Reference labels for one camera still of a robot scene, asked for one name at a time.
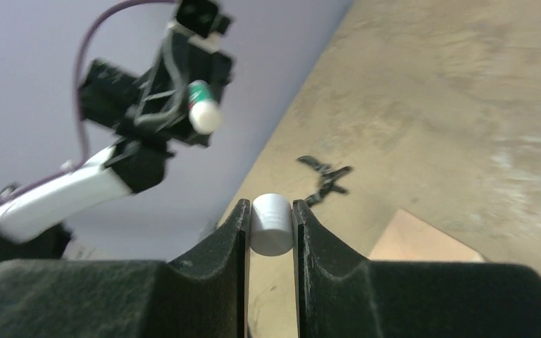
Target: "wooden table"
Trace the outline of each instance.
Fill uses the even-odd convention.
[[[313,210],[360,253],[405,208],[541,274],[541,2],[357,1],[235,201],[305,198],[307,154],[354,166]],[[294,305],[292,255],[254,254],[255,338],[296,337]]]

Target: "white cylinder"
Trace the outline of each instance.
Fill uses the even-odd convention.
[[[212,134],[223,121],[223,116],[215,101],[196,102],[189,110],[189,121],[200,135]]]
[[[279,194],[264,194],[252,203],[250,247],[262,256],[280,256],[293,247],[291,204]]]

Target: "green and white marker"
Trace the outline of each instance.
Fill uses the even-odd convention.
[[[202,80],[193,81],[188,86],[188,92],[188,117],[192,127],[198,134],[211,134],[220,126],[223,117],[209,85]]]

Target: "green label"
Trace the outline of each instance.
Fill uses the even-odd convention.
[[[189,105],[192,106],[196,102],[212,100],[213,95],[209,89],[209,85],[204,81],[193,81],[189,84]]]

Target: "black clamp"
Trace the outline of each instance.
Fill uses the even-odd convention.
[[[321,177],[317,183],[318,191],[308,196],[305,200],[308,206],[313,206],[322,202],[330,192],[337,192],[343,195],[349,193],[347,189],[337,185],[336,182],[341,177],[349,174],[353,170],[353,167],[345,166],[343,168],[334,170],[330,164],[321,163],[313,156],[308,155],[301,156],[297,160],[299,162],[302,162],[303,164],[308,165],[309,167],[314,169],[314,171],[321,174]]]

